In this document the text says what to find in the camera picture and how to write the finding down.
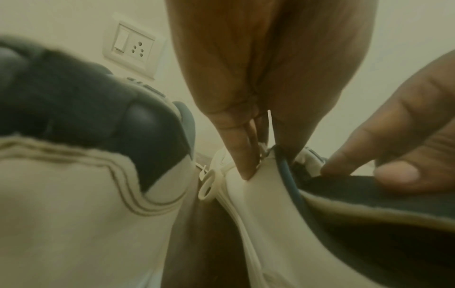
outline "beige wall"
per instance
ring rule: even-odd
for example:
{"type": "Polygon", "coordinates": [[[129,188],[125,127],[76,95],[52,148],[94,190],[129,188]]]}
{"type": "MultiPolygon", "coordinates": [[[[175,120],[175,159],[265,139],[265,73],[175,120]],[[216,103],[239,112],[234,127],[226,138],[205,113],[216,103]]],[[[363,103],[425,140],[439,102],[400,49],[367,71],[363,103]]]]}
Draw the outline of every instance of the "beige wall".
{"type": "MultiPolygon", "coordinates": [[[[104,64],[115,74],[135,76],[101,54],[102,33],[114,12],[169,37],[164,0],[1,0],[0,33],[31,37],[104,64]]],[[[454,30],[453,0],[380,0],[371,50],[310,145],[323,155],[334,152],[400,83],[455,48],[454,30]]],[[[195,108],[171,45],[167,52],[157,80],[147,81],[190,106],[197,122],[197,150],[212,154],[221,145],[219,138],[195,108]]]]}

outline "sneaker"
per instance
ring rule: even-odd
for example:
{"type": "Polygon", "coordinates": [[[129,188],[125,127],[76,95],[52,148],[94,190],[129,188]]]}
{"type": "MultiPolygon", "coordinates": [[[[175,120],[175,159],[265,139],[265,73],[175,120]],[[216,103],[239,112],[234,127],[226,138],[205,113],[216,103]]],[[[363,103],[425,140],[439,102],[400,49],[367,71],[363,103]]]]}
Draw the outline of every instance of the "sneaker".
{"type": "Polygon", "coordinates": [[[194,120],[134,79],[0,37],[0,279],[159,288],[194,120]]]}
{"type": "Polygon", "coordinates": [[[213,158],[199,198],[236,223],[252,288],[455,287],[454,194],[396,196],[323,164],[305,148],[289,167],[275,146],[244,181],[226,149],[213,158]]]}

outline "finger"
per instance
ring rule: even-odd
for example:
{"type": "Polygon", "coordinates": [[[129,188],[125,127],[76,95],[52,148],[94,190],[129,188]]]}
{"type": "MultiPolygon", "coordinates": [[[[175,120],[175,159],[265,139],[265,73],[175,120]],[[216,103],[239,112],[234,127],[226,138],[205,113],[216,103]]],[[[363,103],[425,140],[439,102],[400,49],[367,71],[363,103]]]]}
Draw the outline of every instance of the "finger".
{"type": "Polygon", "coordinates": [[[272,114],[273,132],[275,142],[280,146],[288,162],[293,162],[297,154],[302,151],[308,139],[318,125],[318,121],[307,124],[296,124],[294,122],[283,122],[272,114]]]}
{"type": "Polygon", "coordinates": [[[324,175],[349,175],[399,145],[446,125],[455,111],[455,53],[417,72],[357,128],[322,168],[324,175]]]}
{"type": "Polygon", "coordinates": [[[269,142],[269,115],[267,112],[255,118],[257,141],[259,143],[269,142]]]}
{"type": "Polygon", "coordinates": [[[455,118],[397,161],[374,173],[383,185],[403,192],[439,192],[455,189],[455,118]]]}
{"type": "Polygon", "coordinates": [[[234,128],[218,129],[218,133],[232,156],[244,180],[249,180],[259,163],[259,145],[254,122],[234,128]]]}

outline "light switch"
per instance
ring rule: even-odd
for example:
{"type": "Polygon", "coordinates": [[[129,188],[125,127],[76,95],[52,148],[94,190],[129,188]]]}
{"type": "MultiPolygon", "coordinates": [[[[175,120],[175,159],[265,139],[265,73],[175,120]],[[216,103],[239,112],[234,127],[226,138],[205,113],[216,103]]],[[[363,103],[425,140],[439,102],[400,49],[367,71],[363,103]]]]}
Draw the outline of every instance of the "light switch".
{"type": "Polygon", "coordinates": [[[120,27],[118,29],[117,39],[115,40],[114,48],[118,51],[125,52],[125,45],[127,44],[129,37],[128,30],[123,29],[120,27]]]}

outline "dark fabric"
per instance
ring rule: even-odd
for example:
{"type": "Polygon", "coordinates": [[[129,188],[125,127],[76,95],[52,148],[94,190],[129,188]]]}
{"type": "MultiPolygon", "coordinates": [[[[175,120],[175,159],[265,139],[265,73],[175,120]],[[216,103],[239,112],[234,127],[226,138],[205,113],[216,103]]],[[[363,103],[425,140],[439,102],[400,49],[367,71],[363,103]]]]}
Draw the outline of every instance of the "dark fabric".
{"type": "Polygon", "coordinates": [[[0,37],[0,137],[20,134],[123,154],[146,192],[192,155],[194,120],[185,110],[181,123],[153,91],[108,74],[64,53],[0,37]]]}
{"type": "Polygon", "coordinates": [[[350,182],[356,180],[347,180],[346,183],[350,184],[345,186],[332,182],[332,190],[328,192],[325,183],[330,183],[330,180],[322,177],[308,180],[306,174],[297,181],[300,185],[297,187],[294,178],[299,179],[299,175],[291,174],[283,151],[277,146],[273,149],[283,184],[297,210],[321,244],[335,257],[386,287],[455,287],[455,251],[450,246],[455,237],[452,234],[386,223],[342,224],[336,216],[327,217],[311,207],[301,196],[299,188],[307,191],[311,187],[311,192],[318,196],[330,194],[338,198],[342,198],[341,195],[355,198],[353,195],[360,194],[367,198],[364,194],[370,190],[377,194],[380,188],[371,180],[353,177],[362,179],[363,184],[350,182]]]}

